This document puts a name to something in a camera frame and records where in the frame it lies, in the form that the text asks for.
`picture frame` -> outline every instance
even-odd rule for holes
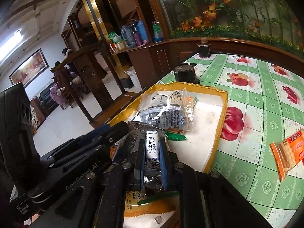
[[[41,48],[16,68],[9,76],[12,85],[22,82],[27,87],[35,78],[49,67]]]

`white bucket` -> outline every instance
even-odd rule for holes
[[[135,86],[136,88],[141,88],[141,84],[140,84],[140,82],[139,82],[139,80],[138,80],[138,77],[137,77],[137,75],[136,75],[136,72],[135,72],[135,70],[134,70],[134,67],[128,68],[128,70],[125,71],[125,73],[128,74],[128,75],[130,76],[130,78],[131,78],[131,80],[132,80],[132,82],[133,82],[133,84],[134,84],[134,86]]]

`green checkered tablecloth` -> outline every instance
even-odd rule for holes
[[[194,55],[200,84],[228,92],[228,107],[243,113],[235,140],[221,138],[212,170],[219,171],[274,228],[284,227],[304,195],[300,162],[281,182],[271,142],[304,127],[304,79],[273,63],[237,55]],[[175,81],[173,71],[159,82]]]

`fluorescent light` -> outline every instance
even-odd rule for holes
[[[2,47],[0,48],[0,61],[3,60],[21,41],[23,37],[20,31],[17,31]]]

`metal bolt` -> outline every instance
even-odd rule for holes
[[[124,163],[123,163],[123,168],[124,168],[124,169],[130,169],[131,166],[132,166],[132,164],[131,164],[130,162],[124,162]]]
[[[183,163],[181,163],[181,162],[177,162],[177,163],[175,164],[175,167],[178,168],[178,169],[182,169],[182,168],[185,167],[185,165],[184,165]]]
[[[214,178],[218,178],[218,177],[219,177],[219,175],[220,175],[220,174],[219,174],[219,172],[218,172],[218,171],[216,171],[216,170],[211,171],[211,173],[210,173],[210,174],[211,174],[211,176],[212,176],[212,177],[214,177]]]
[[[87,179],[93,179],[93,178],[95,178],[95,173],[94,172],[89,172],[89,173],[87,173],[87,175],[86,175],[86,178]]]

